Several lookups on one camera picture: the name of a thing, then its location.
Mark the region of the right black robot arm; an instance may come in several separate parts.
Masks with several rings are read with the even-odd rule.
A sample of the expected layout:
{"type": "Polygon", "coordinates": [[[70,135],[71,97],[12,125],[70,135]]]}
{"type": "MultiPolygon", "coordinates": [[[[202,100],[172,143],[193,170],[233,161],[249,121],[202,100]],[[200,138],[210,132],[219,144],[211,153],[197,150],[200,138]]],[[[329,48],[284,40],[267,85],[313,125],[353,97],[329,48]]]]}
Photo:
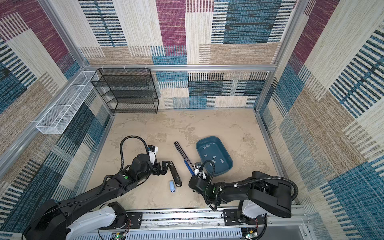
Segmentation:
{"type": "Polygon", "coordinates": [[[191,177],[189,187],[203,196],[212,211],[216,211],[220,204],[250,201],[263,209],[262,214],[267,212],[280,218],[292,216],[292,201],[298,196],[299,188],[290,179],[254,171],[251,177],[242,181],[213,183],[214,173],[206,175],[205,165],[216,170],[213,161],[204,162],[191,177]]]}

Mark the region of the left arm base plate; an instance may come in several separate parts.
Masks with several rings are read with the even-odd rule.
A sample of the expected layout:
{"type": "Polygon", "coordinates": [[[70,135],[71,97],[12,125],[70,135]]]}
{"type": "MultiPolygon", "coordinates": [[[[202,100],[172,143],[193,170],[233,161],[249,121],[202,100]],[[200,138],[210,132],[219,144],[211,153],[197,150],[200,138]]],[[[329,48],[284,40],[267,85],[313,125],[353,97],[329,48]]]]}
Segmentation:
{"type": "Polygon", "coordinates": [[[122,229],[140,229],[143,220],[143,212],[127,212],[123,215],[122,229]]]}

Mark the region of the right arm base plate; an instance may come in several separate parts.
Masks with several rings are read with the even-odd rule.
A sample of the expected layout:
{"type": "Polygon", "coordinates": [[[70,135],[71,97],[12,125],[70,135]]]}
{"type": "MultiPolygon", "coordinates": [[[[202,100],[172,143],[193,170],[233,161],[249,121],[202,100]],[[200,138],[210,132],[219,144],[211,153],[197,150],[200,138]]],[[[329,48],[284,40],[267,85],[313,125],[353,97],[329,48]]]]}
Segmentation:
{"type": "Polygon", "coordinates": [[[264,225],[266,215],[261,215],[255,219],[246,217],[240,213],[240,210],[224,209],[222,211],[222,218],[224,219],[225,226],[239,226],[239,225],[264,225]]]}

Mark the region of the black stapler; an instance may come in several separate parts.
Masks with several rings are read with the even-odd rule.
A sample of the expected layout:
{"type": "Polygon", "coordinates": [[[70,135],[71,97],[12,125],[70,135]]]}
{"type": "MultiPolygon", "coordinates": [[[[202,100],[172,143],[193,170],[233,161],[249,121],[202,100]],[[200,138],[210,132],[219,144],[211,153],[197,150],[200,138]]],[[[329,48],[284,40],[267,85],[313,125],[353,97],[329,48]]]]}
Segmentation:
{"type": "Polygon", "coordinates": [[[171,171],[175,186],[178,188],[181,187],[183,183],[173,162],[170,162],[169,169],[171,171]]]}

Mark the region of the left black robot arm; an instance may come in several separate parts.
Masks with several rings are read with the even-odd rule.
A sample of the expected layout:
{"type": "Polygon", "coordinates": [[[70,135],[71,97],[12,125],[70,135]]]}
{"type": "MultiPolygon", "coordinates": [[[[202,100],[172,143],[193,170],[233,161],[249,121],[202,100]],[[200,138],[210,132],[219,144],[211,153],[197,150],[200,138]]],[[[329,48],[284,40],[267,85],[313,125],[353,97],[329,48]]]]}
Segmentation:
{"type": "Polygon", "coordinates": [[[130,165],[106,175],[101,185],[76,197],[45,202],[22,233],[23,240],[72,240],[99,228],[126,228],[126,210],[113,200],[142,185],[151,175],[165,175],[169,161],[157,161],[157,148],[144,145],[130,165]]]}

